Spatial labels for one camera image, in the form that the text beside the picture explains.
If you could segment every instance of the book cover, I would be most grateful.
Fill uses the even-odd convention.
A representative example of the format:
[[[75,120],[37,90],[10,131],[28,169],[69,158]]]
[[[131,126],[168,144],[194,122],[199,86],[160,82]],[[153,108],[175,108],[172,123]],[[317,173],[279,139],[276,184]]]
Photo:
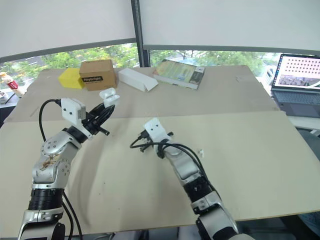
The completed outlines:
[[[204,73],[205,68],[203,66],[194,66],[164,59],[155,68],[153,77],[162,82],[198,89]]]

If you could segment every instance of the brown cardboard box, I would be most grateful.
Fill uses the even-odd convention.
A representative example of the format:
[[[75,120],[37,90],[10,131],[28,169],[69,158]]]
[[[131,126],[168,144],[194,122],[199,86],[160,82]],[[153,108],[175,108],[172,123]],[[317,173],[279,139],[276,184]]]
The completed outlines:
[[[117,87],[116,74],[110,59],[83,61],[79,73],[88,91]]]

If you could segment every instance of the roller blind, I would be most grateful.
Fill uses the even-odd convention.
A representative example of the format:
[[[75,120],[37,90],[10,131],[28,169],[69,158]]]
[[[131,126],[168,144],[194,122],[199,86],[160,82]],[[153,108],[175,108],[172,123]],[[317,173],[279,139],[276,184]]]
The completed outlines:
[[[140,12],[145,49],[231,46],[320,53],[319,0],[140,0]]]
[[[0,58],[135,37],[130,0],[0,0]]]

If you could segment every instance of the silver robot arm segment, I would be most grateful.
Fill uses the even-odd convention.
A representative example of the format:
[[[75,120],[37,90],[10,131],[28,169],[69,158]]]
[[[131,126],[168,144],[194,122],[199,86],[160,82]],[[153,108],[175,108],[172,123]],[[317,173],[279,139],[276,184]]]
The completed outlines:
[[[82,143],[93,135],[109,132],[101,125],[111,116],[119,99],[114,88],[100,92],[103,103],[90,112],[76,99],[58,101],[62,116],[71,123],[41,146],[40,159],[32,169],[31,200],[24,211],[18,240],[46,238],[63,240],[65,226],[59,223],[63,216],[63,193],[71,171],[71,162]]]
[[[148,121],[144,128],[137,140],[145,139],[147,143],[142,144],[140,150],[143,152],[147,147],[153,146],[158,157],[169,160],[181,186],[191,200],[193,212],[199,215],[195,223],[202,239],[253,239],[248,235],[239,234],[236,222],[224,207],[218,192],[210,184],[202,167],[183,151],[181,145],[172,142],[173,133],[167,133],[157,118]]]

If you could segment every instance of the yellow sponge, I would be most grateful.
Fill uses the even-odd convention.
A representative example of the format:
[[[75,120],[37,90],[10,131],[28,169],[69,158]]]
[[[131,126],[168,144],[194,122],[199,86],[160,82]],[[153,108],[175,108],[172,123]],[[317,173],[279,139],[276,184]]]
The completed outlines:
[[[59,77],[59,82],[65,88],[83,89],[85,84],[79,75],[79,68],[67,68]]]

